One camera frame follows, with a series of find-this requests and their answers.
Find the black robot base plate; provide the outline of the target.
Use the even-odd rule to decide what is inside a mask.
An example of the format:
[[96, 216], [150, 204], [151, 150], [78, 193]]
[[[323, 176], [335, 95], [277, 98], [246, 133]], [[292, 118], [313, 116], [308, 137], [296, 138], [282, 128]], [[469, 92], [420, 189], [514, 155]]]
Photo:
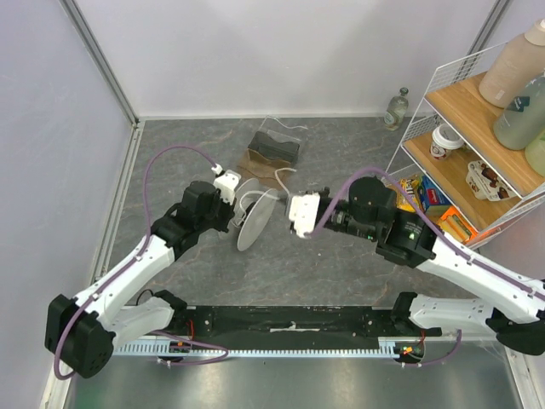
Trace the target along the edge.
[[369, 306], [191, 306], [178, 309], [167, 330], [229, 349], [356, 348], [380, 337], [438, 337], [407, 313]]

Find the white perforated cable spool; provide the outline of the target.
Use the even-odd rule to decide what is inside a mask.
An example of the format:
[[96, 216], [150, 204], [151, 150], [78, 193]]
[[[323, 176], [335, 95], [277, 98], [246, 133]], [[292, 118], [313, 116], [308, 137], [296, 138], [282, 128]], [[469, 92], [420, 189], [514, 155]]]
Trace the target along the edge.
[[233, 226], [238, 230], [237, 249], [248, 250], [268, 224], [278, 200], [278, 190], [264, 188], [256, 178], [245, 181], [236, 191]]

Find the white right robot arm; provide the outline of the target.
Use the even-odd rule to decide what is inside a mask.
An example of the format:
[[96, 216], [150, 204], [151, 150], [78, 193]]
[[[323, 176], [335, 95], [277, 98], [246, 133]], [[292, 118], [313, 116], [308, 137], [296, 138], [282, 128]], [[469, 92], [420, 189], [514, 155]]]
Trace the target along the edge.
[[448, 280], [472, 293], [463, 302], [427, 301], [402, 293], [390, 313], [399, 335], [417, 328], [471, 326], [494, 333], [502, 345], [522, 354], [544, 352], [544, 283], [497, 264], [472, 251], [423, 220], [423, 214], [401, 210], [397, 194], [375, 177], [361, 177], [349, 186], [347, 199], [328, 189], [312, 195], [316, 229], [325, 228], [367, 239], [385, 260]]

